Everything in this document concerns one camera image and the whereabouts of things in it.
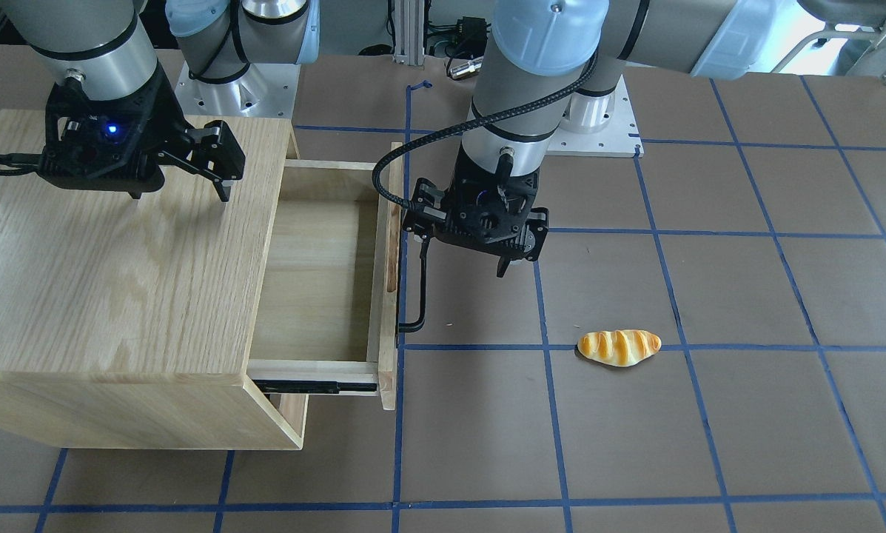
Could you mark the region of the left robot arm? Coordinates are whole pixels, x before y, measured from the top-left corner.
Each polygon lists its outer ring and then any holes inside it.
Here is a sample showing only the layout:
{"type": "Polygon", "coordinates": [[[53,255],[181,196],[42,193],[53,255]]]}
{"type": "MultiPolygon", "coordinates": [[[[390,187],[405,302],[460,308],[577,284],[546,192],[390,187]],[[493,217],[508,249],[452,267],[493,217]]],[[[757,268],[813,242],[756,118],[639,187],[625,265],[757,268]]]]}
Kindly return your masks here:
{"type": "Polygon", "coordinates": [[[627,63],[734,80],[767,43],[776,1],[497,1],[469,118],[409,143],[460,136],[452,182],[429,179],[402,203],[423,240],[534,262],[550,215],[535,206],[558,130],[596,130],[627,63]]]}

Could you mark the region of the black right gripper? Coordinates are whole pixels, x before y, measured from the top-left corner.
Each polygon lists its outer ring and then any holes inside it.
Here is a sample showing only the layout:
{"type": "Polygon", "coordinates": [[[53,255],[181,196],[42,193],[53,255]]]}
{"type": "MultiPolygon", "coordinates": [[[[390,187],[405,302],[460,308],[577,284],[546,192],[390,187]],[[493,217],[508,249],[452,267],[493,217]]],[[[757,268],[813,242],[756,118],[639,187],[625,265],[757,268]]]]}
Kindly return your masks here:
{"type": "Polygon", "coordinates": [[[161,165],[212,183],[222,202],[244,176],[246,155],[225,121],[192,127],[167,75],[156,70],[137,91],[91,101],[80,82],[53,85],[37,175],[61,189],[127,192],[134,200],[165,183],[161,165]]]}

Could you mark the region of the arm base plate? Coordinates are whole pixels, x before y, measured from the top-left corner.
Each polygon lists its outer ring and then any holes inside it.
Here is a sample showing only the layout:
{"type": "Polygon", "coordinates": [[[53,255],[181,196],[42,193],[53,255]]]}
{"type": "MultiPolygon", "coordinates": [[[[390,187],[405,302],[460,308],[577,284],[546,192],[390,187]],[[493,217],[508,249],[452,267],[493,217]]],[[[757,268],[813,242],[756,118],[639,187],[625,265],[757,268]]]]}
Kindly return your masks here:
{"type": "Polygon", "coordinates": [[[296,64],[251,64],[238,80],[206,84],[189,78],[185,64],[175,95],[186,114],[290,119],[300,73],[296,64]]]}
{"type": "Polygon", "coordinates": [[[571,95],[547,155],[639,158],[645,155],[623,78],[606,95],[571,95]]]}

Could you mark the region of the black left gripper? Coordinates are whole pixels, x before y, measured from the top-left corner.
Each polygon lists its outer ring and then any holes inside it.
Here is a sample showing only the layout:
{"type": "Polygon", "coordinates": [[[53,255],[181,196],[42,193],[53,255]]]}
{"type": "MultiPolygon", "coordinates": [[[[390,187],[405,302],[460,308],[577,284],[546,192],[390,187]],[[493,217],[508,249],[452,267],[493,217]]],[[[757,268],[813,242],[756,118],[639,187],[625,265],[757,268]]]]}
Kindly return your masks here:
{"type": "Polygon", "coordinates": [[[445,192],[427,178],[417,179],[403,229],[418,238],[422,257],[433,236],[496,255],[497,277],[504,278],[511,261],[540,257],[550,212],[534,206],[539,188],[538,168],[503,180],[475,163],[457,163],[445,192]]]}

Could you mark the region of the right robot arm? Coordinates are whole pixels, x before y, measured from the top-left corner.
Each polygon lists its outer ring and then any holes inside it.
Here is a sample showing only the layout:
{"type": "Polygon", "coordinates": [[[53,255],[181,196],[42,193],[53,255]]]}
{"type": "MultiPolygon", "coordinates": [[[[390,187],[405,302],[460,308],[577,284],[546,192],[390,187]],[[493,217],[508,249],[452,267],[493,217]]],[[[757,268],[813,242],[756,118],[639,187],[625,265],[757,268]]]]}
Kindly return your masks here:
{"type": "Polygon", "coordinates": [[[210,183],[223,202],[246,156],[224,117],[266,103],[258,64],[308,64],[320,53],[318,1],[168,1],[188,79],[216,119],[192,126],[132,1],[1,1],[53,75],[40,154],[0,155],[0,176],[35,173],[70,191],[161,189],[163,167],[210,183]]]}

